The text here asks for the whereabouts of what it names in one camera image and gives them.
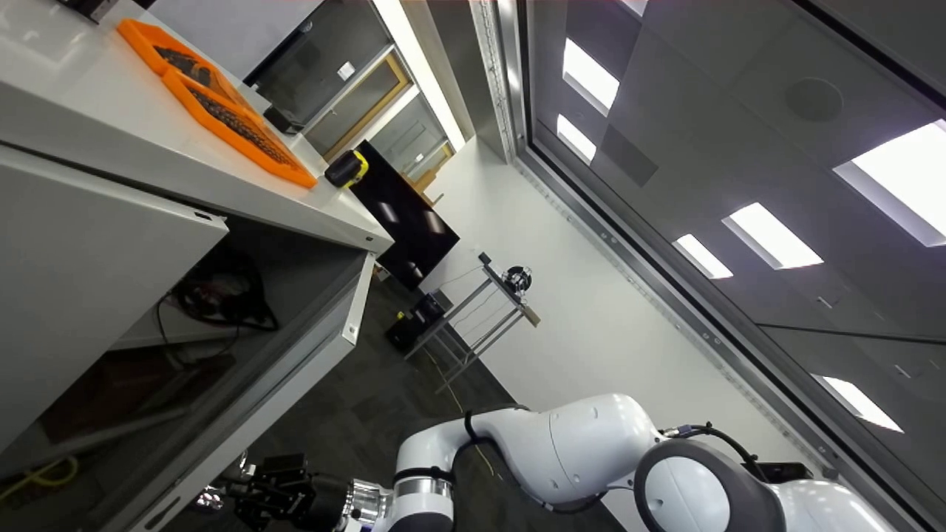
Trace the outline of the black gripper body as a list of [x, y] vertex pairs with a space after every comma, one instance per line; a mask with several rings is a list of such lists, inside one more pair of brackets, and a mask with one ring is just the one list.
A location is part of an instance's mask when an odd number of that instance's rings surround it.
[[194, 498], [202, 513], [227, 513], [251, 532], [271, 522], [296, 532], [372, 532], [384, 516], [384, 488], [360, 480], [333, 480], [308, 467], [304, 455], [251, 461], [239, 455]]

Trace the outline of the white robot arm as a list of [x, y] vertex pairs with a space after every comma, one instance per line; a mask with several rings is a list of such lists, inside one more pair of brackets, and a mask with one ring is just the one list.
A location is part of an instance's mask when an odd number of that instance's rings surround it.
[[546, 513], [626, 491], [647, 532], [894, 532], [851, 488], [766, 465], [710, 423], [662, 430], [626, 393], [428, 427], [400, 445], [391, 485], [326, 480], [280, 455], [215, 480], [194, 504], [255, 532], [274, 522], [299, 532], [455, 532], [455, 461], [480, 445]]

